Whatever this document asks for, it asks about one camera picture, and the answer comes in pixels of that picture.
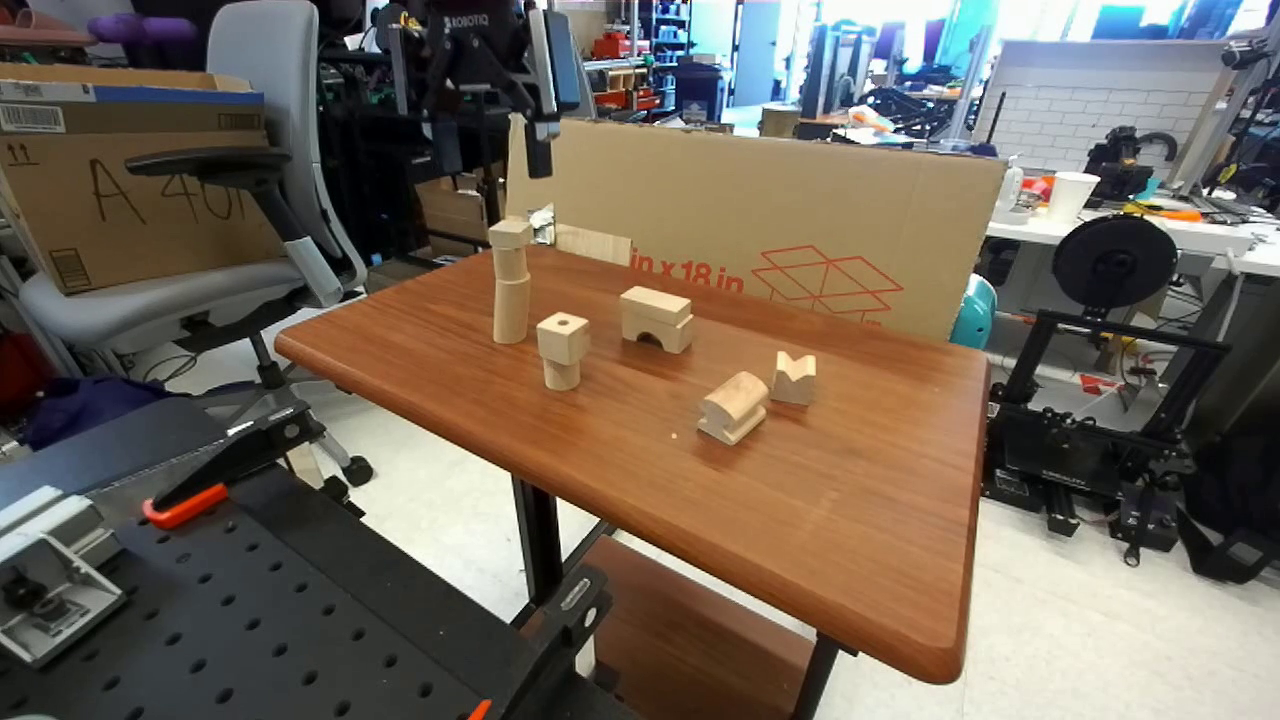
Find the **arch wooden block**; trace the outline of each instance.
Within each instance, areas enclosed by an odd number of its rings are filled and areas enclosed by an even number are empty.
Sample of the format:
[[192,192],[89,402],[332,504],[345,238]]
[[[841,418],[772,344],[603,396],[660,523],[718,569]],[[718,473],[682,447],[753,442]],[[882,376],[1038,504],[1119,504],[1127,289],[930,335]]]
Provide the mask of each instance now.
[[656,293],[656,289],[627,289],[618,297],[618,332],[622,338],[652,335],[664,350],[682,350],[691,344],[691,305],[687,297]]

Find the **chair armrest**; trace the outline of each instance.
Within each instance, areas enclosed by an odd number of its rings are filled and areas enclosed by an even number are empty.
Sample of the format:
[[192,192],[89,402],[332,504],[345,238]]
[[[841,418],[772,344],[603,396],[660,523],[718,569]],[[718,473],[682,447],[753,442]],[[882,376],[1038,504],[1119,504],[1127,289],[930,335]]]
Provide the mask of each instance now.
[[196,175],[200,183],[260,192],[279,183],[286,151],[279,149],[176,149],[129,155],[132,175]]

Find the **cardboard sheet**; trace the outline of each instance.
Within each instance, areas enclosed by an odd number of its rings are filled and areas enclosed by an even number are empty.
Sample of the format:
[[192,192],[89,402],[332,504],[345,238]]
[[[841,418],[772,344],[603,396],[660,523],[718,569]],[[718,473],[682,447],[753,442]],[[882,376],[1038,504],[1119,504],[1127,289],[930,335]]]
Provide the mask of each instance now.
[[632,237],[632,267],[947,338],[1000,160],[568,120],[552,179],[510,126],[507,213]]

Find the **black bag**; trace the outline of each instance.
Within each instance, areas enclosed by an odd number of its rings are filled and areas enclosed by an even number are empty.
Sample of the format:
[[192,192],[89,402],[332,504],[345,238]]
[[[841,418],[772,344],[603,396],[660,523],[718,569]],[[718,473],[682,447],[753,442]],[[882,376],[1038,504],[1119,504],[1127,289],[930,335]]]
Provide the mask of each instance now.
[[1280,426],[1263,425],[1220,439],[1199,455],[1178,512],[1191,569],[1213,580],[1244,585],[1280,556]]

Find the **black table leg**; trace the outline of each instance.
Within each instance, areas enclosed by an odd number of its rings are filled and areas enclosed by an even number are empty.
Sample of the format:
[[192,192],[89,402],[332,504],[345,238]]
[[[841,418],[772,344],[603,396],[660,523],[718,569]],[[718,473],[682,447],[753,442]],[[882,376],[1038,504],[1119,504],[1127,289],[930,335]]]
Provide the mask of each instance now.
[[812,720],[817,717],[817,703],[825,701],[825,686],[827,686],[830,666],[835,666],[835,651],[841,651],[841,643],[821,633],[817,643],[812,643],[806,666],[802,666],[802,684],[800,684],[792,720]]
[[563,575],[554,497],[522,483],[521,476],[510,476],[510,490],[514,490],[529,603],[538,607],[554,597]]

